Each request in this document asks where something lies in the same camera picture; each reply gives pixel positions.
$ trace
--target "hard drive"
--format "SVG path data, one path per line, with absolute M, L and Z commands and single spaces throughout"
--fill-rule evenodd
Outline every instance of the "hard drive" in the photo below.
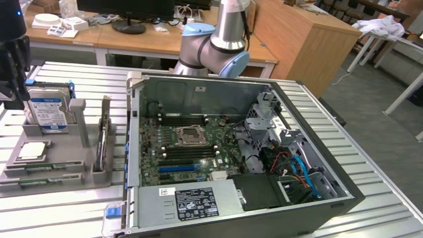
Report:
M 46 83 L 27 80 L 31 99 L 26 102 L 28 124 L 40 125 L 43 133 L 67 133 L 76 119 L 70 111 L 74 83 Z

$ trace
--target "aluminum workbench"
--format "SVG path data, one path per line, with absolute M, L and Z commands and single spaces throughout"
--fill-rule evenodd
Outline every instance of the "aluminum workbench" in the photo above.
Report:
M 46 62 L 28 78 L 75 83 L 76 97 L 87 99 L 87 123 L 98 123 L 104 95 L 112 98 L 111 118 L 118 125 L 112 186 L 0 199 L 0 237 L 102 237 L 103 209 L 123 197 L 124 144 L 127 133 L 126 79 L 130 70 L 99 65 Z M 347 215 L 335 217 L 305 238 L 423 237 L 423 215 L 387 178 L 305 86 L 279 80 L 279 85 L 318 136 L 366 195 Z M 0 171 L 23 132 L 22 111 L 0 107 Z M 291 127 L 294 120 L 287 118 Z

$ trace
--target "gray floor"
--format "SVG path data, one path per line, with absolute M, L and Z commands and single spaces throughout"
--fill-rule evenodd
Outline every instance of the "gray floor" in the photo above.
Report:
M 347 73 L 354 57 L 347 57 L 334 82 Z M 86 52 L 34 48 L 32 58 L 95 64 L 95 55 Z M 147 58 L 143 67 L 160 69 L 158 59 Z M 390 117 L 382 112 L 403 90 L 390 76 L 366 65 L 327 88 L 323 99 L 347 121 L 346 129 L 357 142 L 423 210 L 423 143 L 414 137 L 423 131 L 423 109 L 406 101 Z

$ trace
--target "wooden cabinet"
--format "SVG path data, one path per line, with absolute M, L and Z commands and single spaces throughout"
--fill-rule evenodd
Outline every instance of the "wooden cabinet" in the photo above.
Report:
M 271 78 L 302 81 L 321 97 L 361 36 L 331 15 L 255 0 L 255 36 L 279 60 Z

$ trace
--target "white table leg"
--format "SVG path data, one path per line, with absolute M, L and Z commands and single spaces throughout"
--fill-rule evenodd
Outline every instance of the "white table leg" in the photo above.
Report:
M 349 73 L 353 72 L 353 70 L 354 70 L 354 68 L 355 68 L 355 66 L 357 66 L 357 63 L 358 63 L 359 59 L 363 57 L 363 55 L 365 55 L 365 53 L 366 53 L 366 51 L 367 51 L 367 49 L 369 49 L 369 47 L 370 47 L 371 42 L 374 41 L 374 39 L 375 39 L 374 36 L 370 36 L 370 37 L 369 37 L 367 42 L 366 42 L 366 44 L 365 44 L 362 50 L 359 51 L 359 53 L 358 53 L 358 55 L 357 55 L 357 57 L 355 57 L 355 59 L 354 59 L 351 65 L 350 65 L 350 67 L 349 67 L 349 69 L 347 69 L 347 72 L 349 72 Z
M 391 51 L 393 51 L 395 45 L 397 45 L 397 42 L 393 42 L 393 43 L 390 44 L 389 48 L 386 49 L 383 55 L 381 56 L 381 58 L 379 58 L 379 60 L 378 60 L 378 62 L 377 62 L 377 64 L 375 64 L 375 66 L 374 66 L 375 68 L 379 67 L 379 65 L 381 65 L 381 63 L 382 63 L 385 57 L 387 56 L 389 53 L 391 53 Z
M 375 45 L 371 47 L 370 52 L 367 53 L 365 59 L 359 63 L 361 66 L 365 66 L 365 64 L 367 63 L 370 57 L 373 56 L 373 53 L 375 53 L 375 50 L 379 48 L 381 44 L 382 44 L 382 39 L 378 38 Z
M 414 80 L 413 84 L 409 86 L 409 88 L 405 90 L 402 95 L 399 95 L 398 99 L 394 101 L 389 109 L 385 111 L 386 115 L 390 115 L 393 111 L 398 108 L 401 103 L 405 101 L 405 99 L 413 94 L 413 92 L 421 87 L 423 83 L 423 73 L 418 76 L 418 78 Z
M 107 66 L 107 49 L 95 48 L 94 51 L 98 59 L 98 65 Z
M 274 68 L 275 68 L 275 64 L 274 63 L 269 63 L 266 65 L 266 67 L 263 68 L 263 70 L 262 70 L 261 78 L 270 78 L 271 74 L 273 74 L 273 71 L 274 71 Z
M 417 135 L 417 139 L 419 142 L 423 142 L 423 131 L 421 132 L 419 135 Z

